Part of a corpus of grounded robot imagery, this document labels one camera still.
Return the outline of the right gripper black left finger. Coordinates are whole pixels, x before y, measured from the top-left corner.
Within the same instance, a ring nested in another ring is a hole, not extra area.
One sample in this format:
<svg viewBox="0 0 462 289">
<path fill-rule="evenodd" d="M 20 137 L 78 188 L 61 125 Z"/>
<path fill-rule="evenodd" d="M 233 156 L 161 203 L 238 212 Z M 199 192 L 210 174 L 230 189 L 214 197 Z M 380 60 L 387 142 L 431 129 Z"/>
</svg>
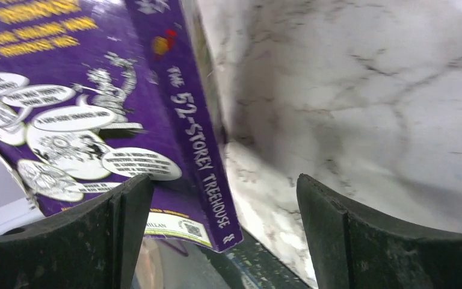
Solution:
<svg viewBox="0 0 462 289">
<path fill-rule="evenodd" d="M 0 288 L 130 288 L 153 191 L 134 176 L 0 235 Z"/>
</svg>

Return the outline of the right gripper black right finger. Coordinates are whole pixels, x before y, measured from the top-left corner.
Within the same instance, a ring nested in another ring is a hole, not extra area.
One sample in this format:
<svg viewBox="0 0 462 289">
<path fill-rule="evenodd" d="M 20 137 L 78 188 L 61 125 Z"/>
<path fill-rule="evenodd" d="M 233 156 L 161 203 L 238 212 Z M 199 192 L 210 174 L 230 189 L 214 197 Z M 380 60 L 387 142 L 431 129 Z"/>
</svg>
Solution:
<svg viewBox="0 0 462 289">
<path fill-rule="evenodd" d="M 302 174 L 297 200 L 319 288 L 462 288 L 462 234 L 398 219 Z"/>
</svg>

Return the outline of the purple Treehouse book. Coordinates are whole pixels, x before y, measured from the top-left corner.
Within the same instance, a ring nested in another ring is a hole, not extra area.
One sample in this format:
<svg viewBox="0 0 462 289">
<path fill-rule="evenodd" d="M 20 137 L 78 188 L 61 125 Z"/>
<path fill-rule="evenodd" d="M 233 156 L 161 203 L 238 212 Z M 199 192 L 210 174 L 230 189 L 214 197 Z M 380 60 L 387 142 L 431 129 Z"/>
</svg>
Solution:
<svg viewBox="0 0 462 289">
<path fill-rule="evenodd" d="M 196 1 L 0 1 L 0 159 L 51 216 L 136 175 L 145 235 L 243 239 Z"/>
</svg>

